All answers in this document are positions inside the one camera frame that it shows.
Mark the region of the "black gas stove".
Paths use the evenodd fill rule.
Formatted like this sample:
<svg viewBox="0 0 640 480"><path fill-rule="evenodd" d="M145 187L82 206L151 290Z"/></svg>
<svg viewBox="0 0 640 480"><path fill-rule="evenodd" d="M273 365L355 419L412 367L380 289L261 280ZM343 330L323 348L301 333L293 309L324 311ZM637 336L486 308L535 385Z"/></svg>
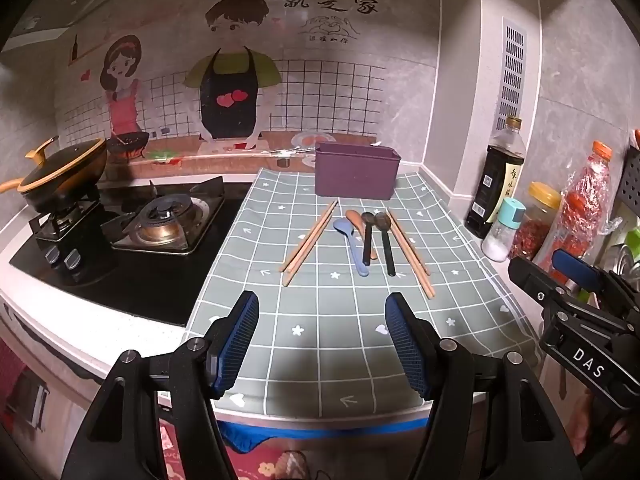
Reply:
<svg viewBox="0 0 640 480"><path fill-rule="evenodd" d="M65 218L32 220L10 263L82 300L185 326L249 188L221 177L104 188Z"/></svg>

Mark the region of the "wooden chopstick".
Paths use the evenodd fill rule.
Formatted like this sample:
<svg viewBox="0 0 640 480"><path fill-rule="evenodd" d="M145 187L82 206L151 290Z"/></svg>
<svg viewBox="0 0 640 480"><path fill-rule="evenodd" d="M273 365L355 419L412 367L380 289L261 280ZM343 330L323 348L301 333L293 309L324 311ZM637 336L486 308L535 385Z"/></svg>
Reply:
<svg viewBox="0 0 640 480"><path fill-rule="evenodd" d="M430 278L428 277L428 272L425 269L424 264L420 260L418 253L412 247L407 235L401 229L393 214L390 211L386 211L385 214L390 219L390 230L392 231L393 236L396 238L396 242L398 243L402 253L410 264L411 269L413 270L413 273L424 292L424 295L427 299L434 299L434 287L431 284Z"/></svg>
<svg viewBox="0 0 640 480"><path fill-rule="evenodd" d="M416 261L418 263L420 263L420 266L421 266L424 274L426 276L430 276L431 275L430 270L428 270L428 267L423 262L420 254L418 253L416 248L413 246L413 242L411 240L409 240L408 234L405 232L405 230L400 225L398 219L396 218L396 214L394 214L393 211L391 211L391 210L388 210L387 214L390 217L390 221L392 222L392 230L394 231L394 233L401 237L402 244L404 244L408 248L408 251L412 253L413 258L415 258Z"/></svg>
<svg viewBox="0 0 640 480"><path fill-rule="evenodd" d="M333 211L336 208L337 204L338 200L334 200L329 204L329 206L326 207L322 214L320 214L320 217L316 220L316 222L314 222L314 225L310 228L307 234L292 250L292 252L288 254L288 256L284 260L284 263L281 264L280 272L283 274L283 287L288 287L299 268L307 259L308 255L311 252L311 249L314 248L314 245L318 242L318 239L320 238L324 229L329 224L329 221L332 218Z"/></svg>
<svg viewBox="0 0 640 480"><path fill-rule="evenodd" d="M281 273L288 272L292 274L303 262L303 258L308 255L314 243L318 240L322 230L332 217L333 211L338 204L338 200L334 200L322 212L321 216L314 222L314 225L303 237L297 247L286 257L285 262L281 264L279 271Z"/></svg>

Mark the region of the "purple utensil holder box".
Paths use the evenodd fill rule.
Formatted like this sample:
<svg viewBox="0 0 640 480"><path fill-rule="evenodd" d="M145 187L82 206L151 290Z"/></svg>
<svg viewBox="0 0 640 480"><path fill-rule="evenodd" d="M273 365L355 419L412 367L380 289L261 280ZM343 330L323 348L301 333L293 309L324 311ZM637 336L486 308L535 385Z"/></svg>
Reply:
<svg viewBox="0 0 640 480"><path fill-rule="evenodd" d="M388 146L319 143L314 192L328 197L389 200L400 161Z"/></svg>

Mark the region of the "black spoon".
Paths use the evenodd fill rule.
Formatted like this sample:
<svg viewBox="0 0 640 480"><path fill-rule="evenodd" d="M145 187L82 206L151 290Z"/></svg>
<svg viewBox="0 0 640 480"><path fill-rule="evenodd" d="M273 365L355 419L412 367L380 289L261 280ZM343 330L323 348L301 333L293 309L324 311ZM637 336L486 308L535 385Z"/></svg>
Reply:
<svg viewBox="0 0 640 480"><path fill-rule="evenodd" d="M375 225L381 232L387 275L395 276L396 269L392 246L390 246L390 217L385 212L378 212L374 218Z"/></svg>
<svg viewBox="0 0 640 480"><path fill-rule="evenodd" d="M365 211L361 214L361 220L364 225L362 263L365 266L370 266L371 260L376 258L372 247L372 231L376 223L375 215Z"/></svg>

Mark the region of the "blue plastic spoon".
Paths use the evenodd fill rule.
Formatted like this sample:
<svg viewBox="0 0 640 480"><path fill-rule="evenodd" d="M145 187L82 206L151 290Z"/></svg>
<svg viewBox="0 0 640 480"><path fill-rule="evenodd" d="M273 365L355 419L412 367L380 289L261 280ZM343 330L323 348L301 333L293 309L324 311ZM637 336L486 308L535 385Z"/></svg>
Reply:
<svg viewBox="0 0 640 480"><path fill-rule="evenodd" d="M358 252L352 222L346 218L338 218L333 221L333 227L335 231L340 232L344 237L346 237L349 252L352 256L352 263L354 264L357 273L363 278L368 276L369 268L362 262L362 255Z"/></svg>

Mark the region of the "black pan with lid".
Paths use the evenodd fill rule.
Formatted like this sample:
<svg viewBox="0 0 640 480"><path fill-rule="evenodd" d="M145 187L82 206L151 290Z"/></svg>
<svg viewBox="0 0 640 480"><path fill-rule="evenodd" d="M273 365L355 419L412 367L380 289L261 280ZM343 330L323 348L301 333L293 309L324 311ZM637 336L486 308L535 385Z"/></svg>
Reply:
<svg viewBox="0 0 640 480"><path fill-rule="evenodd" d="M36 164L26 177L1 185L2 193L15 190L40 214L70 208L91 194L106 166L105 139L81 142L47 155L47 147L57 138L44 141L25 155Z"/></svg>

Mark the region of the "teal cap salt shaker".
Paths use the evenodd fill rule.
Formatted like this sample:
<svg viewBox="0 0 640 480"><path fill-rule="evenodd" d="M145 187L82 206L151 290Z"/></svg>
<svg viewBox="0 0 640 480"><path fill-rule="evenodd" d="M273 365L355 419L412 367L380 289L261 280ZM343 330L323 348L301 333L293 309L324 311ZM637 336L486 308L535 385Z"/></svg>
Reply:
<svg viewBox="0 0 640 480"><path fill-rule="evenodd" d="M502 201L496 221L480 244L480 249L488 259L503 262L508 258L525 213L526 207L519 200L506 197Z"/></svg>

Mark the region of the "white ventilation grille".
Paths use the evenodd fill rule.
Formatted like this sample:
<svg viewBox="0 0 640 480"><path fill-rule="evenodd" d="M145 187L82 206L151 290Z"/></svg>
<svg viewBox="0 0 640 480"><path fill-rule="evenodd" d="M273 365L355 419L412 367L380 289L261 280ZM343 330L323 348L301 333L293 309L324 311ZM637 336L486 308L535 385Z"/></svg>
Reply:
<svg viewBox="0 0 640 480"><path fill-rule="evenodd" d="M526 32L504 18L502 41L496 131L506 128L510 116L520 116L526 69Z"/></svg>

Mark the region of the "soy sauce bottle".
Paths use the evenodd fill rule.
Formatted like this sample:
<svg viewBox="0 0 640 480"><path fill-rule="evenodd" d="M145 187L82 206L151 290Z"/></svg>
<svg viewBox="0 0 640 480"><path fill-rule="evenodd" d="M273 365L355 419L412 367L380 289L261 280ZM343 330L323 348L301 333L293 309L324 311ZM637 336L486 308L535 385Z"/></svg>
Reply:
<svg viewBox="0 0 640 480"><path fill-rule="evenodd" d="M464 220L466 228L478 238L488 234L503 199L511 197L518 184L526 154L521 123L521 118L508 116L504 128L489 139L474 200Z"/></svg>

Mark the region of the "green checkered table mat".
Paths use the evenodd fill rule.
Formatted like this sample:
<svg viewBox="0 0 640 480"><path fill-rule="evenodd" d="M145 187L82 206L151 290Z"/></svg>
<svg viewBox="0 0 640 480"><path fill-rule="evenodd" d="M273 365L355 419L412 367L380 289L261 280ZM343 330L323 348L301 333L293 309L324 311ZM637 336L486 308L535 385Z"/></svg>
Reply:
<svg viewBox="0 0 640 480"><path fill-rule="evenodd" d="M278 422L375 419L421 411L388 333L384 304L400 292L440 336L483 356L521 353L537 366L535 330L510 288L420 174L402 174L387 202L339 198L347 209L393 211L430 270L427 299L400 249L396 275L383 260L360 276L346 237L328 226L288 287L285 258L337 198L314 192L311 174L259 171L198 295L186 331L204 333L244 290L259 320L234 386L216 404L228 415Z"/></svg>

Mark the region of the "orange cap chili bottle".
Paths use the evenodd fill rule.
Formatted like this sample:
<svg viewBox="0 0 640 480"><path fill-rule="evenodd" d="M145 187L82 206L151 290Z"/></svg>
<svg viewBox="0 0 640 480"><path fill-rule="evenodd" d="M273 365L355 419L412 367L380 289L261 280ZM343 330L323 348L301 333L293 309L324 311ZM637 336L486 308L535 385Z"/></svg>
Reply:
<svg viewBox="0 0 640 480"><path fill-rule="evenodd" d="M592 152L582 169L576 171L562 193L561 205L534 263L556 282L565 285L568 277L552 264L558 249L581 259L590 249L605 222L610 195L612 148L594 141Z"/></svg>

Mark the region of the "yellow lid spice jar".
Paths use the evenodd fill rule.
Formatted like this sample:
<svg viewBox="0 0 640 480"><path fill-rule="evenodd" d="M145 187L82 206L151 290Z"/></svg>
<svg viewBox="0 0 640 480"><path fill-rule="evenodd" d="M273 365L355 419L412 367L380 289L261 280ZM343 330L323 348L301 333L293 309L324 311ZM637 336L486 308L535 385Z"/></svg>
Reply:
<svg viewBox="0 0 640 480"><path fill-rule="evenodd" d="M532 260L536 256L561 205L561 194L548 184L532 181L524 205L526 211L514 235L509 259L521 256Z"/></svg>

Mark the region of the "brown wooden spoon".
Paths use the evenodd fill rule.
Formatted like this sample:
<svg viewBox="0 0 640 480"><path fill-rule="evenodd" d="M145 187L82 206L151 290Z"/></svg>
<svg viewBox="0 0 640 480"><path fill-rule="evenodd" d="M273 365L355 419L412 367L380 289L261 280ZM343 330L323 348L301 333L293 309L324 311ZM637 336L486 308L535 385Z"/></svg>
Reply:
<svg viewBox="0 0 640 480"><path fill-rule="evenodd" d="M361 220L361 214L355 209L347 209L346 218L355 227L363 242L364 225Z"/></svg>

